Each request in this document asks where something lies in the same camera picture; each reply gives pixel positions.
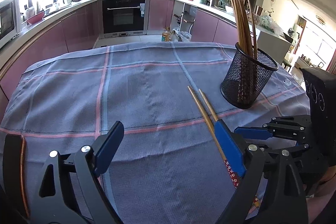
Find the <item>pink sleeve right forearm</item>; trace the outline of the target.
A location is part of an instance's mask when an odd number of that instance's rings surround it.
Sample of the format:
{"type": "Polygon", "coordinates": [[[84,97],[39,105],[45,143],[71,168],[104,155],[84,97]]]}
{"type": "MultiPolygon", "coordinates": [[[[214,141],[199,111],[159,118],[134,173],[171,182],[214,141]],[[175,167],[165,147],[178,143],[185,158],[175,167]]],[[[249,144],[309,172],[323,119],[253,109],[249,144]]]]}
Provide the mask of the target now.
{"type": "Polygon", "coordinates": [[[335,193],[306,201],[309,223],[335,223],[335,193]]]}

